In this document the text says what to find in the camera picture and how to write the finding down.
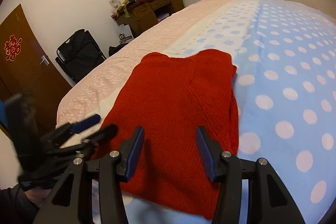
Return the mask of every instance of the person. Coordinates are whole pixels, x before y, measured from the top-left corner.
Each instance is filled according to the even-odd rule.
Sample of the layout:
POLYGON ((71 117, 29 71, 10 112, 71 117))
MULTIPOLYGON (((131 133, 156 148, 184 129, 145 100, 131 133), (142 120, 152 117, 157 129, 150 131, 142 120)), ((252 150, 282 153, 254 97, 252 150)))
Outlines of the person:
POLYGON ((0 190, 0 222, 32 224, 50 191, 36 187, 24 192, 18 184, 0 190))

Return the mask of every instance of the black folding chair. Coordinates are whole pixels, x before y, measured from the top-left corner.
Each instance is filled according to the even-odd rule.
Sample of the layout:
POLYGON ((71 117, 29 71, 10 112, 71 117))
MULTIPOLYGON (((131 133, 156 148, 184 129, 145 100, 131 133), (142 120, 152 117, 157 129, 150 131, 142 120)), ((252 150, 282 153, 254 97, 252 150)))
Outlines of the black folding chair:
POLYGON ((75 83, 106 60, 92 35, 84 29, 62 43, 56 54, 56 62, 75 83))

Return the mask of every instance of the red sweater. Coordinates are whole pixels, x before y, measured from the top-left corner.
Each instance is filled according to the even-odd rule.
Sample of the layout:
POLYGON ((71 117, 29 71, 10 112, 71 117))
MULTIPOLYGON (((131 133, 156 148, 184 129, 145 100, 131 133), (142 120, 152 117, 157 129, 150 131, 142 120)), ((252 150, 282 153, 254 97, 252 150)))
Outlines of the red sweater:
POLYGON ((238 110, 232 90, 236 67, 218 50, 188 58, 146 55, 120 91, 102 127, 114 123, 117 136, 93 158, 118 149, 136 126, 145 143, 135 176, 121 189, 186 213, 213 217, 219 185, 206 177, 195 132, 205 126, 223 150, 237 153, 238 110))

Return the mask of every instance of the hand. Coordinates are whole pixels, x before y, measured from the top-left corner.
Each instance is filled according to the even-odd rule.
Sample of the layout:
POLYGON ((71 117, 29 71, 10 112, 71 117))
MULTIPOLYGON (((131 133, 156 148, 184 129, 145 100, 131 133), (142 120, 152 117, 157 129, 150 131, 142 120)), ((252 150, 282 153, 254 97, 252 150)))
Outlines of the hand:
POLYGON ((50 191, 51 189, 44 190, 40 187, 35 187, 25 192, 25 194, 31 203, 35 204, 38 208, 41 208, 50 191))

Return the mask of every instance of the wooden desk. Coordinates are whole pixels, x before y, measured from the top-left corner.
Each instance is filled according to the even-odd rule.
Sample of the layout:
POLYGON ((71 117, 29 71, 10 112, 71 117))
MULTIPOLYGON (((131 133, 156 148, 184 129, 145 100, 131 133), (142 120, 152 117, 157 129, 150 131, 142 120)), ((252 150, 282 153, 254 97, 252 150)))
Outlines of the wooden desk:
POLYGON ((119 17, 112 15, 118 25, 129 25, 134 37, 138 37, 144 31, 158 24, 159 14, 172 15, 184 8, 182 0, 143 0, 130 5, 127 11, 130 17, 126 17, 123 11, 118 12, 119 17))

